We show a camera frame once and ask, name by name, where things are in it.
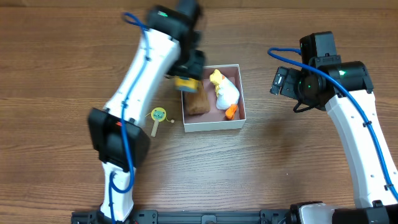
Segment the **wooden table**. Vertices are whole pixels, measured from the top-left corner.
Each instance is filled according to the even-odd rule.
[[[103,201],[104,174],[86,123],[123,79],[140,32],[125,9],[0,8],[0,222],[69,223]],[[278,66],[269,47],[298,47],[332,30],[344,62],[367,66],[377,113],[398,164],[398,11],[208,9],[201,49],[208,65],[241,67],[242,130],[183,131],[180,93],[164,80],[151,108],[160,123],[134,202],[158,210],[259,210],[322,200],[353,205],[345,154],[330,118],[294,114],[269,94]],[[145,10],[133,10],[143,18]],[[300,60],[298,55],[284,54]],[[150,132],[147,120],[145,130]]]

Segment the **white box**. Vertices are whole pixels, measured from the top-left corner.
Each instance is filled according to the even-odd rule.
[[[216,107],[217,97],[215,93],[215,86],[209,81],[209,76],[214,72],[216,68],[226,78],[228,78],[231,82],[233,82],[236,88],[240,92],[238,109],[236,110],[235,118],[232,121],[228,121],[225,118],[225,110],[219,110]],[[236,64],[236,65],[205,66],[203,72],[203,86],[205,87],[210,102],[211,109],[209,113],[194,115],[194,116],[188,115],[184,107],[183,93],[181,94],[182,118],[183,118],[185,132],[187,133],[193,131],[211,131],[211,130],[242,128],[243,124],[246,122],[246,112],[244,107],[243,87],[242,87],[241,72],[239,69],[239,65]]]

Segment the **plush duck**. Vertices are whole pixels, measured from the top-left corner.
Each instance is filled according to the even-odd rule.
[[[236,109],[238,108],[239,90],[218,69],[210,75],[210,82],[216,87],[217,108],[219,110],[226,110],[225,115],[227,119],[234,119]]]

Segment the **orange toy foot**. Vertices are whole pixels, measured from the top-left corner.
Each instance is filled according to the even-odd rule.
[[[237,105],[231,105],[228,110],[225,111],[226,119],[233,120],[235,117],[236,109],[238,108]]]

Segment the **wooden handle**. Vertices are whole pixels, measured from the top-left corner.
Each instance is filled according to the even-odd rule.
[[[152,128],[152,132],[151,132],[151,136],[155,137],[156,136],[156,132],[157,132],[157,127],[159,125],[159,120],[155,119],[155,123],[154,123],[154,127]]]

